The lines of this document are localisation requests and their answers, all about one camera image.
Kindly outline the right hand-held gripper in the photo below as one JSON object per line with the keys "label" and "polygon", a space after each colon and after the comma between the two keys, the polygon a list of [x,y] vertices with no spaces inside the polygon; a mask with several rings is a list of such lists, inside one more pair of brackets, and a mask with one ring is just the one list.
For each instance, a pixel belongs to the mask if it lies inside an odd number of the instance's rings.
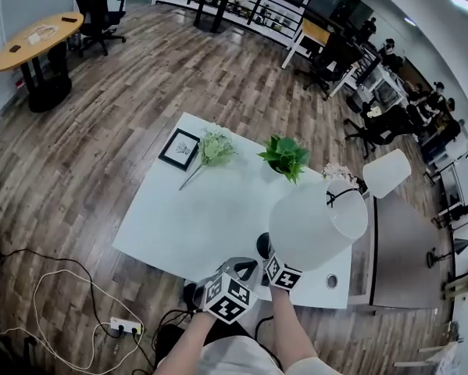
{"label": "right hand-held gripper", "polygon": [[302,271],[287,266],[272,252],[265,267],[266,278],[270,286],[284,290],[292,290],[302,278]]}

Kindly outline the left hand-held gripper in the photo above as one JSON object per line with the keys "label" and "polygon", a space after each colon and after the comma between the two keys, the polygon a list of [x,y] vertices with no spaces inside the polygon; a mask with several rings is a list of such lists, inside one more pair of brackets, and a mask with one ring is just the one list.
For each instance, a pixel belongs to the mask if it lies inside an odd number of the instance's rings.
{"label": "left hand-held gripper", "polygon": [[247,257],[225,261],[214,275],[201,280],[193,294],[194,304],[226,324],[232,324],[249,311],[258,296],[255,286],[259,264]]}

